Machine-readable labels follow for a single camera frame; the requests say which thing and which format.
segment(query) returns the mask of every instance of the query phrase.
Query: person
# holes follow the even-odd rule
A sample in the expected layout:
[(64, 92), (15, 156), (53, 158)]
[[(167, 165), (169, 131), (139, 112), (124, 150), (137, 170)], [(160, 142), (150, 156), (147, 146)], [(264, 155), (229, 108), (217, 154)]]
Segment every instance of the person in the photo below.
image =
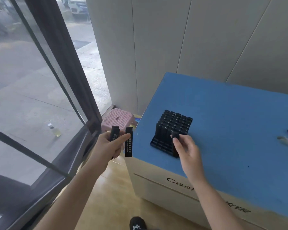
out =
[[(109, 141), (110, 132), (99, 136), (86, 164), (71, 180), (65, 191), (52, 205), (35, 230), (74, 230), (90, 196), (97, 178), (106, 170), (112, 157), (119, 156), (123, 143), (130, 134), (120, 132), (120, 136)], [(188, 135), (173, 138), (179, 153), (182, 168), (193, 185), (212, 230), (242, 230), (238, 217), (234, 215), (226, 202), (207, 182), (200, 150)], [(145, 221), (135, 216), (130, 220), (130, 230), (146, 229)]]

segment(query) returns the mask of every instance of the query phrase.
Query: shoe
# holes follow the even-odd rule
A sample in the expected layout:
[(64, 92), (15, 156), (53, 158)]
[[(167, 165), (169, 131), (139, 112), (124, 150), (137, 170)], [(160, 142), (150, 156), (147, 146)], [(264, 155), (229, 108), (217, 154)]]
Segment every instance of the shoe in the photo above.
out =
[(139, 229), (147, 229), (147, 227), (146, 227), (145, 221), (141, 217), (134, 216), (130, 220), (129, 229), (139, 230)]

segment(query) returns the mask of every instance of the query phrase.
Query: blue countertop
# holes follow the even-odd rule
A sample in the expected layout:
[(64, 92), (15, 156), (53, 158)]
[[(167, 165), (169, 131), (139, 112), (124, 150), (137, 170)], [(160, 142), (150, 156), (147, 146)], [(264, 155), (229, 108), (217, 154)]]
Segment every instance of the blue countertop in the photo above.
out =
[(185, 176), (150, 146), (164, 110), (193, 118), (205, 175), (219, 191), (288, 217), (288, 95), (166, 73), (133, 137), (133, 157)]

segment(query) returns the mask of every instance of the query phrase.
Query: wall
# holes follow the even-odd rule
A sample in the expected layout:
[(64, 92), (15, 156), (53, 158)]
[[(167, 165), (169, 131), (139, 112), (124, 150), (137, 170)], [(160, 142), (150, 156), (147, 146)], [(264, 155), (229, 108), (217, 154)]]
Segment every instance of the wall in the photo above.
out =
[(142, 114), (167, 71), (288, 93), (288, 0), (87, 3), (119, 108)]

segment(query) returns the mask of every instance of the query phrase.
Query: left hand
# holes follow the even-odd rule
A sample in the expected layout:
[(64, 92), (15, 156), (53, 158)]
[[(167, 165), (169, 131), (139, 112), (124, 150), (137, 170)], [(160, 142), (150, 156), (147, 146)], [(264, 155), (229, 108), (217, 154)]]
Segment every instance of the left hand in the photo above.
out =
[(94, 168), (98, 175), (101, 175), (107, 168), (111, 158), (117, 158), (123, 149), (123, 143), (131, 137), (130, 133), (119, 132), (116, 140), (110, 140), (110, 131), (100, 134), (92, 150), (87, 165)]

